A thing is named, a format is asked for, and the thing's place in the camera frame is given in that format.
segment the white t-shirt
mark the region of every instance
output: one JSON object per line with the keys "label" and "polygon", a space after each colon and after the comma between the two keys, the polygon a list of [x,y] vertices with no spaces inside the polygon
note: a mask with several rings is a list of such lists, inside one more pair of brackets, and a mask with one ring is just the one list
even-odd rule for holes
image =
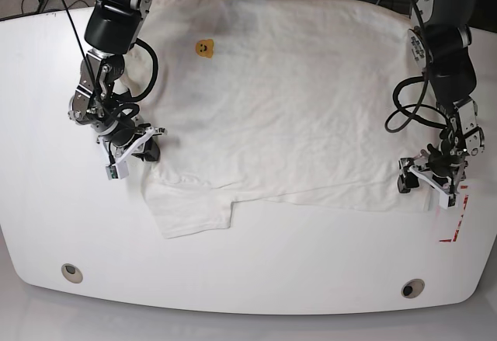
{"label": "white t-shirt", "polygon": [[[169,135],[143,193],[164,237],[228,228],[231,204],[246,200],[424,211],[428,187],[398,193],[398,160],[436,131],[384,129],[393,88],[420,74],[408,28],[350,0],[155,0],[140,38],[159,76],[141,105]],[[135,47],[126,63],[137,95],[150,58]]]}

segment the white table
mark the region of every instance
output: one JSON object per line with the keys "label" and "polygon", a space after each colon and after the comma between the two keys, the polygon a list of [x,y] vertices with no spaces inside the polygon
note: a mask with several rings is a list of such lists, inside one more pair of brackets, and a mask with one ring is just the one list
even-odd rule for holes
{"label": "white table", "polygon": [[[81,36],[90,12],[72,12]],[[258,314],[421,308],[474,292],[497,234],[496,35],[474,31],[473,97],[487,151],[467,171],[470,198],[451,243],[439,240],[453,237],[457,209],[368,214],[269,202],[238,204],[229,230],[164,240],[141,198],[140,162],[126,181],[108,181],[92,130],[67,117],[81,56],[65,14],[1,23],[0,38],[0,225],[28,284]],[[82,283],[64,279],[65,263],[81,269]],[[403,298],[415,278],[425,290]]]}

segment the round hole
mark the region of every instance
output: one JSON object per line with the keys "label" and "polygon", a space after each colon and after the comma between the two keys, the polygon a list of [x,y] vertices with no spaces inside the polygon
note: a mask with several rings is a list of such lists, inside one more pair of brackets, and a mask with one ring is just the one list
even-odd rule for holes
{"label": "round hole", "polygon": [[404,287],[402,287],[402,297],[404,298],[416,298],[425,289],[425,282],[421,279],[414,279],[409,281]]}
{"label": "round hole", "polygon": [[71,283],[79,284],[83,281],[83,274],[78,267],[65,263],[62,265],[62,276]]}

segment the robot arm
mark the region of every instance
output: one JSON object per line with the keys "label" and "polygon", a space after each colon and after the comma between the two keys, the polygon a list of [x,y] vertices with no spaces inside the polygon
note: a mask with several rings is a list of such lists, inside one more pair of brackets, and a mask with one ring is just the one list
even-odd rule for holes
{"label": "robot arm", "polygon": [[[152,0],[96,0],[85,32],[85,40],[93,48],[81,67],[81,80],[69,106],[69,117],[80,125],[91,125],[98,134],[109,163],[110,179],[128,175],[129,156],[158,161],[160,153],[153,136],[165,130],[151,127],[138,116],[136,104],[154,86],[158,73],[155,52],[137,38]],[[124,73],[124,58],[134,45],[144,48],[153,61],[149,86],[139,96],[113,92],[114,82]]]}
{"label": "robot arm", "polygon": [[447,123],[437,146],[429,144],[428,151],[421,150],[414,158],[401,158],[398,188],[408,193],[419,186],[419,179],[426,181],[439,191],[440,206],[444,208],[457,203],[468,160],[485,148],[483,130],[476,121],[478,107],[470,97],[476,87],[476,75],[467,51],[471,45],[467,22],[476,1],[416,0],[424,30],[418,16],[411,16],[412,55],[433,87],[436,108]]}

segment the yellow smiley face patch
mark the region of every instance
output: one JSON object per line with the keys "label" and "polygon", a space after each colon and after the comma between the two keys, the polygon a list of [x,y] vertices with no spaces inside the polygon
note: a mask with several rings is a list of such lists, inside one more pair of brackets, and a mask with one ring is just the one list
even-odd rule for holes
{"label": "yellow smiley face patch", "polygon": [[214,55],[214,40],[199,40],[195,45],[196,54],[211,58]]}

